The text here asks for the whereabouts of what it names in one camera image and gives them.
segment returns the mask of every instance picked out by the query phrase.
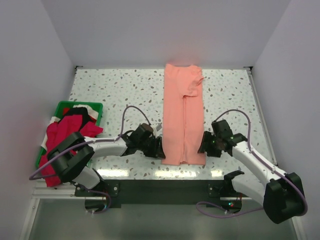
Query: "table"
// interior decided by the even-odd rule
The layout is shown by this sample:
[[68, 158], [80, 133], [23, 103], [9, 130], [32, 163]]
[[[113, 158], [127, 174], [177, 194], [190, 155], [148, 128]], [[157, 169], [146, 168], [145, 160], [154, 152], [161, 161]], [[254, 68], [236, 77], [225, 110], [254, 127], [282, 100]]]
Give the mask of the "table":
[[[252, 123], [252, 145], [268, 160], [276, 164], [268, 149], [252, 83], [245, 69], [204, 69], [203, 111], [204, 129], [212, 131], [211, 122], [229, 109], [246, 112]], [[163, 119], [164, 69], [78, 69], [69, 96], [70, 101], [103, 104], [99, 137], [116, 136], [120, 132], [121, 116], [127, 105], [141, 108], [152, 125]], [[230, 112], [224, 119], [234, 133], [247, 134], [248, 124], [238, 112]], [[146, 122], [135, 109], [125, 116], [124, 130], [134, 130]], [[92, 160], [104, 179], [137, 180], [221, 180], [235, 170], [245, 172], [248, 184], [261, 188], [258, 179], [239, 161], [223, 153], [221, 158], [207, 157], [206, 165], [162, 165], [158, 159], [145, 157], [141, 152], [119, 157], [105, 156]]]

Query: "white wall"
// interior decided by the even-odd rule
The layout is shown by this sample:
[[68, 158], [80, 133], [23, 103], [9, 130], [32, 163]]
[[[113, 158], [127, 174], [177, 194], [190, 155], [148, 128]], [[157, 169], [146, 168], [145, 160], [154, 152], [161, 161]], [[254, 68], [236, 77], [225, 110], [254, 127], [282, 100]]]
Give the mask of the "white wall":
[[253, 68], [281, 167], [302, 178], [308, 239], [319, 239], [320, 1], [291, 0]]
[[85, 67], [253, 66], [290, 0], [42, 0]]
[[45, 124], [73, 65], [40, 0], [0, 1], [0, 239], [20, 235]]

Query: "green plastic bin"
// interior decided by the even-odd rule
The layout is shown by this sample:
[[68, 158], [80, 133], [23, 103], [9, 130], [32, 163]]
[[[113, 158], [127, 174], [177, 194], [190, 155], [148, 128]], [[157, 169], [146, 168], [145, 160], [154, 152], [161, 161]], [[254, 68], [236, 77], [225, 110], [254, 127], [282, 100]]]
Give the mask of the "green plastic bin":
[[[97, 126], [99, 126], [100, 125], [100, 121], [101, 121], [101, 116], [102, 116], [102, 108], [103, 108], [103, 105], [100, 102], [61, 101], [61, 102], [59, 102], [58, 106], [55, 109], [54, 116], [61, 119], [63, 117], [63, 110], [65, 108], [70, 108], [71, 109], [71, 108], [74, 107], [74, 105], [79, 105], [79, 104], [88, 105], [93, 110], [98, 112], [98, 118], [97, 118], [95, 124]], [[46, 152], [47, 151], [43, 147], [40, 147], [40, 151], [39, 151], [38, 157], [36, 158], [36, 161], [35, 161], [35, 167], [36, 168], [39, 168], [40, 159], [41, 159], [42, 155], [46, 154]]]

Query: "white speckled tabletop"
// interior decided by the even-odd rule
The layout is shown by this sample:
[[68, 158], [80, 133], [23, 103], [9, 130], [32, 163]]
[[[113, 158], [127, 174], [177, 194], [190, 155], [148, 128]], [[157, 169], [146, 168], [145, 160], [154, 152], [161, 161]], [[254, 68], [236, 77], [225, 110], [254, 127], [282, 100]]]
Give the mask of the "white speckled tabletop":
[[[211, 122], [228, 109], [246, 112], [252, 122], [252, 145], [267, 159], [263, 127], [246, 70], [204, 69], [203, 104], [204, 129], [211, 131]], [[99, 137], [116, 136], [126, 105], [141, 108], [152, 124], [163, 119], [164, 69], [78, 69], [70, 93], [70, 101], [103, 103]], [[247, 134], [248, 124], [240, 113], [225, 115], [234, 133]], [[135, 109], [127, 111], [124, 130], [134, 130], [145, 122]], [[244, 171], [247, 181], [257, 178], [239, 161], [223, 153], [221, 158], [207, 157], [206, 165], [162, 165], [158, 159], [145, 157], [141, 152], [119, 157], [107, 156], [92, 160], [92, 168], [103, 178], [117, 179], [189, 179], [220, 180], [235, 170]]]

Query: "pink pants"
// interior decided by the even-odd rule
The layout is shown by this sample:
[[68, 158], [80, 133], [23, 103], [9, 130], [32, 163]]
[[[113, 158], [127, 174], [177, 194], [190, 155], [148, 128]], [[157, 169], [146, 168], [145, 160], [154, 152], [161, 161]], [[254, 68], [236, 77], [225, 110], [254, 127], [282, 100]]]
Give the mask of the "pink pants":
[[203, 79], [198, 66], [165, 66], [162, 164], [206, 164], [198, 153], [204, 134]]

